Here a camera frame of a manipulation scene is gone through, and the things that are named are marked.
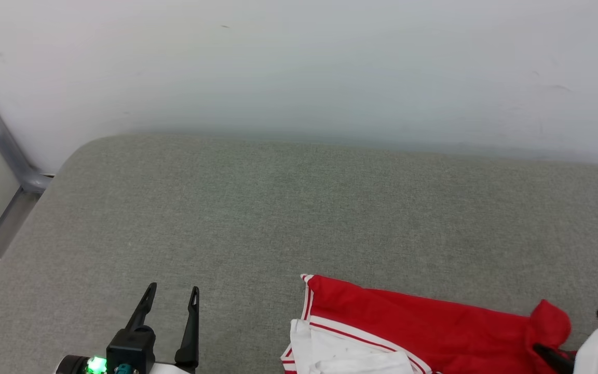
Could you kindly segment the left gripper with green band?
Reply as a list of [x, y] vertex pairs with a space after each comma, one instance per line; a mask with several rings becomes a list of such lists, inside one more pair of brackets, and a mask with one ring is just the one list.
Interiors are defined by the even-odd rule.
[[[126, 331], [142, 328], [147, 314], [151, 311], [156, 296], [157, 283], [150, 283], [136, 305], [128, 323]], [[199, 366], [199, 287], [193, 286], [187, 305], [188, 318], [185, 325], [180, 348], [176, 350], [173, 364], [156, 362], [149, 373], [195, 373]], [[93, 356], [64, 356], [57, 365], [54, 373], [109, 373], [107, 360]]]

